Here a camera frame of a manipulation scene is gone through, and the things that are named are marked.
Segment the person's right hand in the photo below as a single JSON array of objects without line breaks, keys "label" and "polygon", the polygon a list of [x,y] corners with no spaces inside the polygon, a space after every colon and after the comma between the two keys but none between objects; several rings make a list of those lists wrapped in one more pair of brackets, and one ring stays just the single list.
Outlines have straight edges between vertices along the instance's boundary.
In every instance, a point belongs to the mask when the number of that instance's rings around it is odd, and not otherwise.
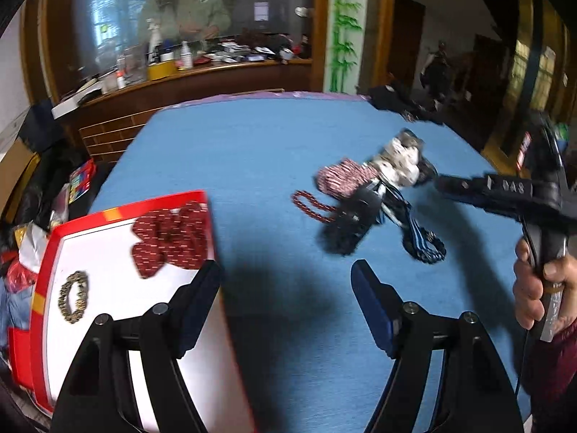
[{"label": "person's right hand", "polygon": [[[515,282],[512,287],[514,313],[518,324],[525,329],[530,329],[545,316],[545,309],[541,302],[544,287],[543,282],[534,273],[529,263],[530,249],[525,239],[518,240],[515,254]],[[544,273],[547,281],[564,284],[559,316],[554,324],[554,334],[558,334],[576,321],[576,258],[567,254],[556,259],[545,265]]]}]

